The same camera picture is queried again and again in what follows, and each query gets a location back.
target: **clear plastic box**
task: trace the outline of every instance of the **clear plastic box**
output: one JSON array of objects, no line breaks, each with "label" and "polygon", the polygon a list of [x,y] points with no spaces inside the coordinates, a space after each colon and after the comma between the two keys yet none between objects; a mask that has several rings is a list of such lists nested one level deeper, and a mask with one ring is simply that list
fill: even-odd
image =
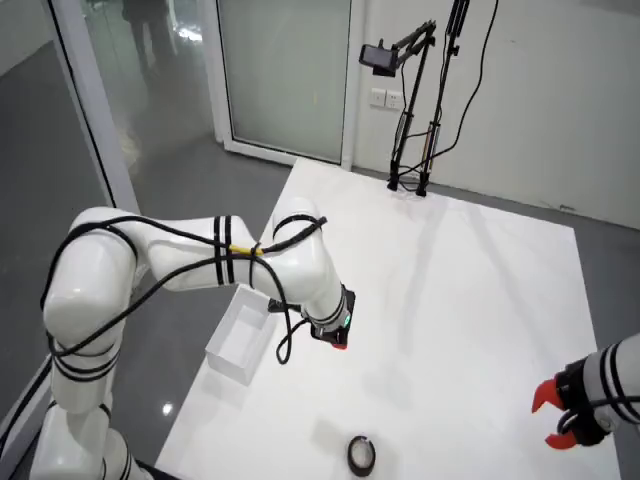
[{"label": "clear plastic box", "polygon": [[238,287],[207,344],[209,367],[243,385],[251,383],[275,328],[268,305],[264,295]]}]

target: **white wall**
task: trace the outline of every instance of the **white wall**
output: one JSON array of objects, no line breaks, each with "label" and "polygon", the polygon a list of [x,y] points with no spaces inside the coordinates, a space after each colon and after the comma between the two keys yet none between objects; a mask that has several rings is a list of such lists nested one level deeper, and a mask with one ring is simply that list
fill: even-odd
[{"label": "white wall", "polygon": [[40,0],[0,0],[0,75],[51,40]]},{"label": "white wall", "polygon": [[[413,131],[433,116],[442,34],[452,0],[369,0],[366,41],[385,45],[423,21],[438,23]],[[455,138],[478,78],[493,0],[471,0],[444,98],[439,148]],[[407,65],[408,89],[418,59]],[[637,0],[502,0],[485,79],[461,141],[436,160],[432,180],[534,205],[640,228],[640,2]],[[372,86],[400,89],[396,79],[363,71],[355,164],[388,171],[397,112],[369,107]],[[409,140],[403,163],[417,163]]]}]

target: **tape roll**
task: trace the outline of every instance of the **tape roll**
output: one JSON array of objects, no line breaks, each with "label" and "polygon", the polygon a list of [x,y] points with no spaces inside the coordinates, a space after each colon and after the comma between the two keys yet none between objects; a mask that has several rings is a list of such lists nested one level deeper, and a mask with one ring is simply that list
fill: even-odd
[{"label": "tape roll", "polygon": [[367,477],[376,463],[376,449],[363,435],[354,437],[347,447],[347,463],[356,477]]}]

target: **glass wall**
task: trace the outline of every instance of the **glass wall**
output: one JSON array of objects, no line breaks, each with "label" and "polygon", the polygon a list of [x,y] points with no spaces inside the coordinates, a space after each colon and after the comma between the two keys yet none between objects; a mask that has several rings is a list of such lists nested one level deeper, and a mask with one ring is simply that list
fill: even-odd
[{"label": "glass wall", "polygon": [[47,353],[39,298],[74,217],[105,195],[39,0],[0,2],[0,420]]},{"label": "glass wall", "polygon": [[160,193],[217,153],[197,1],[81,1],[140,209],[175,215]]},{"label": "glass wall", "polygon": [[350,0],[219,0],[234,137],[339,163]]}]

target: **black tape roll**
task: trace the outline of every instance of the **black tape roll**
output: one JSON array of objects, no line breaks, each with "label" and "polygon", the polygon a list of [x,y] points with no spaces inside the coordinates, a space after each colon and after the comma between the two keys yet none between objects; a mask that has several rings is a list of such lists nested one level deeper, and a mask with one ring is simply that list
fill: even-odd
[{"label": "black tape roll", "polygon": [[[367,449],[369,458],[365,465],[362,465],[361,462],[356,461],[353,457],[353,451],[357,445],[363,445]],[[347,447],[347,463],[349,464],[349,469],[356,477],[368,477],[376,464],[376,449],[371,440],[363,435],[354,437]]]}]

